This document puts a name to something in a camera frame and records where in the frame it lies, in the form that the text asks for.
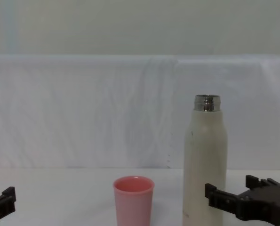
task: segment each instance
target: plastic cup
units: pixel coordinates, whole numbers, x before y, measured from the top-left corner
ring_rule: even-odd
[[[118,226],[150,226],[154,182],[141,176],[113,183]]]

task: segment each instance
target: white backdrop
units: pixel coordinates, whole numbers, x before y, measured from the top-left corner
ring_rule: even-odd
[[[0,167],[181,168],[219,94],[230,169],[280,169],[280,56],[0,56]]]

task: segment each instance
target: white tabletop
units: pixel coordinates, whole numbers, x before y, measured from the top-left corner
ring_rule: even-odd
[[[182,225],[181,169],[0,169],[0,193],[16,188],[16,212],[0,226],[116,226],[112,182],[142,175],[155,182],[152,226]],[[280,171],[229,170],[227,191],[246,190],[245,175],[273,178]],[[265,226],[225,214],[226,226]]]

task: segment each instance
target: bottle opening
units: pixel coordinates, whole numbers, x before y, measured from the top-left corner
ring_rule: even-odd
[[[194,110],[202,112],[220,111],[220,96],[218,95],[196,95],[194,100]]]

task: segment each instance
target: white bottle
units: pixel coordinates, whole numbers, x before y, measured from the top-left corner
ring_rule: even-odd
[[[183,226],[222,226],[223,212],[208,206],[205,184],[224,189],[227,133],[220,96],[197,95],[185,136]]]

